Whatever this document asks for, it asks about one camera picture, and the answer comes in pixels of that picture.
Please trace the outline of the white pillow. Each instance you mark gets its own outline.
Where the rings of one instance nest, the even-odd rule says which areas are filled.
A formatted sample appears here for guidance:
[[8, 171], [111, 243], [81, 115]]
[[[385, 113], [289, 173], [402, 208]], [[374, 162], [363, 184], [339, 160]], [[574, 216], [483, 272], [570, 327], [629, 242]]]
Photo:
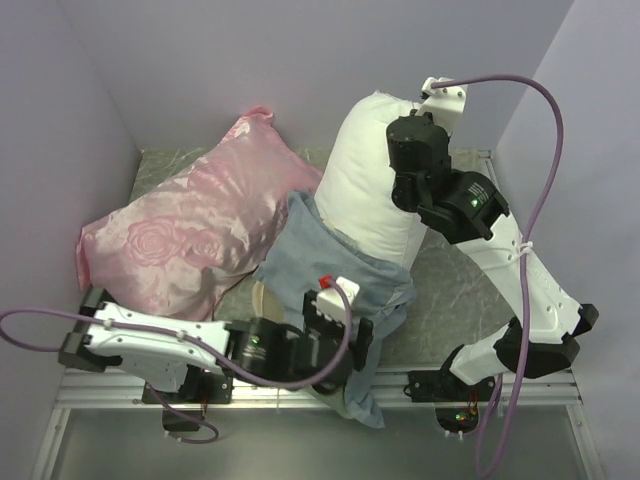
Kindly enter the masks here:
[[315, 192], [325, 225], [361, 252], [409, 270], [426, 227], [391, 199], [386, 128], [414, 104], [376, 91], [357, 102], [344, 119]]

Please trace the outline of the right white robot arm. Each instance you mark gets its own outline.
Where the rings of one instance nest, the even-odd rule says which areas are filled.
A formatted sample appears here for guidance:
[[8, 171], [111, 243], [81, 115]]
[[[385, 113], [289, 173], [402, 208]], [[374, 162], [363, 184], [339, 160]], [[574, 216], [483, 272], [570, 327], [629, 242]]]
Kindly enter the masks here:
[[457, 348], [440, 376], [444, 394], [460, 400], [481, 380], [524, 369], [528, 379], [569, 368], [599, 312], [574, 300], [552, 277], [495, 184], [452, 167], [446, 130], [430, 116], [409, 114], [386, 128], [391, 198], [470, 258], [514, 313], [498, 332]]

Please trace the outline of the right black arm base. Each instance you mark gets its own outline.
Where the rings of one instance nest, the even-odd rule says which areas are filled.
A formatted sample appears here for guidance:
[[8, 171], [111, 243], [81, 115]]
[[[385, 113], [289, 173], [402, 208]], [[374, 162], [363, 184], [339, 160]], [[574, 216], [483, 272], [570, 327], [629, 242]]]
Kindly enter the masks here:
[[437, 424], [446, 435], [464, 438], [477, 432], [481, 423], [480, 404], [487, 402], [485, 415], [490, 417], [497, 409], [502, 393], [502, 382], [487, 377], [469, 386], [455, 376], [440, 370], [412, 370], [403, 387], [412, 403], [435, 405]]

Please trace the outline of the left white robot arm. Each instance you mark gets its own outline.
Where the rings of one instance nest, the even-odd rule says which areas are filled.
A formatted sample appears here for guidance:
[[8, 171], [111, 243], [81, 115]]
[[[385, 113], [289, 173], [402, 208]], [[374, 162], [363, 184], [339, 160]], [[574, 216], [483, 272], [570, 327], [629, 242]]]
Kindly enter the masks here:
[[61, 365], [102, 373], [109, 367], [143, 379], [179, 402], [195, 399], [210, 372], [253, 385], [332, 392], [366, 363], [372, 323], [353, 324], [358, 284], [324, 279], [303, 297], [303, 326], [253, 317], [190, 322], [146, 315], [100, 301], [58, 351]]

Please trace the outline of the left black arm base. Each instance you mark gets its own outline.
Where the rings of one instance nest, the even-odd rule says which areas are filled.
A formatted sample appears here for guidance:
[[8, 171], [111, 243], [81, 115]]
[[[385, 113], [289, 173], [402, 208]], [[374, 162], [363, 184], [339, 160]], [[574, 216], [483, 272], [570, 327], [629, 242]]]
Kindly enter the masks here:
[[182, 410], [182, 413], [191, 417], [187, 421], [177, 414], [164, 409], [162, 412], [162, 425], [171, 433], [197, 432], [199, 426], [194, 419], [197, 413], [204, 418], [210, 405], [229, 404], [232, 397], [233, 379], [221, 374], [215, 374], [206, 370], [189, 368], [184, 383], [176, 392], [158, 391], [158, 397], [169, 405], [188, 405], [195, 410]]

